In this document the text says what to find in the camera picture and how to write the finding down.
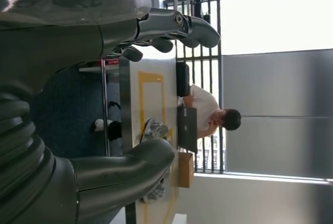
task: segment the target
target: cardboard box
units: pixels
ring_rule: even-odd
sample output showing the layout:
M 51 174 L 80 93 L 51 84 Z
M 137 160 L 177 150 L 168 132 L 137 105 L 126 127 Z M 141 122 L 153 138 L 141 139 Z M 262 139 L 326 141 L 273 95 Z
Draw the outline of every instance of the cardboard box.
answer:
M 178 187 L 190 188 L 193 178 L 193 155 L 192 153 L 178 153 Z

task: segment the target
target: blue carpet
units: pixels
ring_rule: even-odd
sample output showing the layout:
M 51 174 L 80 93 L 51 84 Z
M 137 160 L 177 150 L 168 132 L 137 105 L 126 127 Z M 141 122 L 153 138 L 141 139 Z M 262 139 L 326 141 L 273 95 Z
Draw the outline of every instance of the blue carpet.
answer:
M 101 84 L 100 74 L 80 73 L 77 68 L 55 74 L 42 93 L 30 101 L 35 133 L 57 156 L 104 156 L 103 132 L 96 133 L 91 128 L 97 118 L 103 118 Z M 118 83 L 106 86 L 108 101 L 119 102 Z M 109 108 L 109 119 L 120 121 L 120 110 Z M 110 152 L 122 154 L 122 140 L 110 142 Z M 94 223 L 109 224 L 117 213 L 109 213 Z

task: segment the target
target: black laptop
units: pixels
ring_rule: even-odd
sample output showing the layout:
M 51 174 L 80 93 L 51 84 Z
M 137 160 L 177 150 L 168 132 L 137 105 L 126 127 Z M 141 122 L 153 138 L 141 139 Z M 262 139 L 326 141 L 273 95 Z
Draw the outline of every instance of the black laptop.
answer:
M 177 108 L 178 147 L 198 152 L 197 110 L 196 108 Z

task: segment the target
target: robotic hand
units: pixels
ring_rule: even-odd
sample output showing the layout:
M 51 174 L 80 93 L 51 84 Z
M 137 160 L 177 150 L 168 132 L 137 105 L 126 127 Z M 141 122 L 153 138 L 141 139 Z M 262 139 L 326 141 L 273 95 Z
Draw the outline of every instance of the robotic hand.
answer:
M 149 14 L 137 20 L 134 37 L 119 43 L 108 56 L 124 56 L 131 61 L 140 61 L 143 54 L 129 45 L 153 46 L 160 52 L 170 52 L 173 48 L 171 40 L 174 39 L 179 39 L 190 48 L 199 44 L 211 48 L 216 46 L 220 36 L 206 21 L 199 18 L 182 15 L 174 10 L 152 8 Z
M 119 1 L 129 6 L 117 8 Z M 137 14 L 135 5 L 135 0 L 0 0 L 2 223 L 88 223 L 147 195 L 168 171 L 174 153 L 163 139 L 143 142 L 122 157 L 69 160 L 54 156 L 34 134 L 29 117 L 26 101 L 63 68 L 107 55 L 140 60 L 142 53 L 131 45 L 168 52 L 173 39 L 191 48 L 220 41 L 201 19 L 146 7 Z

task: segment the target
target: black hair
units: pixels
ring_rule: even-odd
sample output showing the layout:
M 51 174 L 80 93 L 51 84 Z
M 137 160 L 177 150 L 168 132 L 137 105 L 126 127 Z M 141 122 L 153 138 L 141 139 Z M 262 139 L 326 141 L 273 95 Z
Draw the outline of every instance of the black hair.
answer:
M 226 113 L 223 116 L 223 125 L 226 130 L 236 130 L 241 124 L 241 115 L 236 109 L 226 109 Z

